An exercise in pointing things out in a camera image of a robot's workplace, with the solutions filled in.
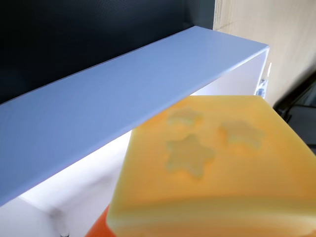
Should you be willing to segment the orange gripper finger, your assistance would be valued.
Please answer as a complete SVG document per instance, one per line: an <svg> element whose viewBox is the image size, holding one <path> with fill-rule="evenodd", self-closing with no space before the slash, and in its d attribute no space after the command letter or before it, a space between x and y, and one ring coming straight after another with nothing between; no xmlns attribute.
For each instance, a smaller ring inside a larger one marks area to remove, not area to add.
<svg viewBox="0 0 316 237"><path fill-rule="evenodd" d="M109 206L103 211L100 217L95 221L85 237L116 237L106 223Z"/></svg>

